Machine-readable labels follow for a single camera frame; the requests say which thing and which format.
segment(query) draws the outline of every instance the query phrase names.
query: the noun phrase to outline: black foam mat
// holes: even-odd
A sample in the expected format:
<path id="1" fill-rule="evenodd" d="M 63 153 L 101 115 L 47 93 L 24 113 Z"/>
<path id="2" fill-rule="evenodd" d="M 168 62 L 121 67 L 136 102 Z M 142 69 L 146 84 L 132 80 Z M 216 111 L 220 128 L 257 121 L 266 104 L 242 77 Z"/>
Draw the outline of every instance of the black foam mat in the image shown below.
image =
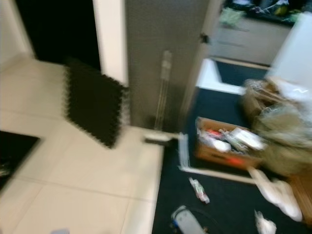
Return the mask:
<path id="1" fill-rule="evenodd" d="M 242 86 L 247 79 L 264 79 L 268 70 L 215 61 L 223 83 Z"/>
<path id="2" fill-rule="evenodd" d="M 0 176 L 0 190 L 27 158 L 38 141 L 38 137 L 0 131 L 1 170 L 9 172 L 8 175 Z"/>
<path id="3" fill-rule="evenodd" d="M 170 227 L 171 214 L 181 205 L 211 216 L 222 232 L 211 219 L 193 212 L 201 226 L 208 227 L 211 234 L 257 234 L 255 210 L 276 224 L 276 234 L 311 234 L 304 224 L 293 221 L 267 202 L 255 185 L 183 172 L 178 164 L 177 141 L 173 140 L 164 150 L 153 234 L 174 233 Z M 197 179 L 204 187 L 211 201 L 209 204 L 204 205 L 197 199 L 189 177 Z"/>
<path id="4" fill-rule="evenodd" d="M 119 134 L 125 92 L 118 81 L 77 59 L 68 59 L 66 117 L 109 148 Z"/>
<path id="5" fill-rule="evenodd" d="M 195 120 L 197 117 L 210 118 L 217 121 L 235 124 L 250 128 L 240 105 L 240 95 L 218 92 L 207 89 L 198 89 L 197 97 L 190 110 L 185 133 L 189 136 L 190 165 L 195 168 L 206 168 L 214 171 L 225 172 L 237 176 L 250 177 L 244 170 L 226 165 L 208 162 L 195 157 L 197 142 Z M 284 179 L 264 167 L 260 168 L 269 178 Z"/>

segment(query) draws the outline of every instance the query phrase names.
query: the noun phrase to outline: open cardboard box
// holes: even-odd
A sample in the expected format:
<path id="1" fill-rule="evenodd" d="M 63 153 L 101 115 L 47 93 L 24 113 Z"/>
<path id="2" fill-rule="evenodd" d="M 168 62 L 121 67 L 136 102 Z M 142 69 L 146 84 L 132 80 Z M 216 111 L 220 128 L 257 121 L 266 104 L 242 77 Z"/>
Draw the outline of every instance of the open cardboard box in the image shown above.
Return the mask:
<path id="1" fill-rule="evenodd" d="M 219 131 L 219 129 L 225 129 L 228 131 L 232 131 L 235 128 L 241 128 L 245 130 L 249 130 L 244 127 L 240 127 L 237 125 L 224 123 L 215 121 L 208 118 L 198 118 L 198 128 L 200 130 L 204 129 L 212 129 L 215 131 Z M 246 170 L 248 167 L 257 168 L 261 164 L 261 159 L 258 157 L 254 157 L 252 155 L 240 155 L 232 152 L 220 152 L 217 149 L 211 148 L 199 140 L 197 141 L 197 149 L 196 149 L 196 157 L 212 161 L 224 165 L 228 165 L 231 167 L 236 167 L 242 170 Z"/>

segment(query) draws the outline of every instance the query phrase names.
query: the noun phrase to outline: gray door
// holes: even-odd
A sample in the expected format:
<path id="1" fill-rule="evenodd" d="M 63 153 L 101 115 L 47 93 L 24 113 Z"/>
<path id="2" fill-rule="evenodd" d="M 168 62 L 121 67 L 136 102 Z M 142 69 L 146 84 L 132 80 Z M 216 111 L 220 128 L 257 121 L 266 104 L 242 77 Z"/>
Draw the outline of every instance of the gray door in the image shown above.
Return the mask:
<path id="1" fill-rule="evenodd" d="M 163 52 L 172 53 L 163 130 L 176 132 L 208 0 L 127 0 L 131 124 L 153 128 Z"/>

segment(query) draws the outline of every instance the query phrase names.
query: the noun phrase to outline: cable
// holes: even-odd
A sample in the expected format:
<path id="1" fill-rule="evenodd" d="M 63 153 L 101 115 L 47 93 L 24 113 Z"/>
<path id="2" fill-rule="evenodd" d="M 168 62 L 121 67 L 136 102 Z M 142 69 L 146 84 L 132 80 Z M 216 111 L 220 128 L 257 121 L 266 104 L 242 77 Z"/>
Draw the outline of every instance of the cable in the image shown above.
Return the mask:
<path id="1" fill-rule="evenodd" d="M 203 211 L 201 211 L 201 210 L 199 210 L 199 209 L 195 209 L 195 208 L 184 208 L 184 209 L 181 209 L 181 210 L 179 210 L 179 211 L 177 211 L 177 212 L 175 213 L 175 216 L 173 217 L 173 219 L 176 219 L 177 214 L 180 213 L 180 212 L 182 212 L 182 211 L 185 211 L 185 210 L 193 211 L 193 212 L 199 213 L 199 214 L 201 214 L 202 216 L 204 216 L 205 218 L 210 219 L 210 220 L 214 223 L 214 225 L 218 228 L 219 233 L 225 234 L 225 232 L 223 232 L 223 230 L 221 229 L 219 223 L 218 223 L 214 218 L 212 218 L 208 213 L 203 212 Z"/>

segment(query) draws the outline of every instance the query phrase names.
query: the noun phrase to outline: white wall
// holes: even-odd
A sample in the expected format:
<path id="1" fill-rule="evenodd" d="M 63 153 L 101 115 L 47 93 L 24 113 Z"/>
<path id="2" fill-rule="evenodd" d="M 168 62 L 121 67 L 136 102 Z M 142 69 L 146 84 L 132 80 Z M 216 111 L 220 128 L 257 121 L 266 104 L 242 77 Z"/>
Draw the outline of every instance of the white wall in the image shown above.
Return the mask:
<path id="1" fill-rule="evenodd" d="M 93 0 L 101 70 L 128 86 L 124 0 Z"/>
<path id="2" fill-rule="evenodd" d="M 4 65 L 16 56 L 33 55 L 20 15 L 12 0 L 1 0 L 0 63 Z"/>
<path id="3" fill-rule="evenodd" d="M 312 90 L 312 13 L 301 15 L 268 75 L 281 77 Z"/>

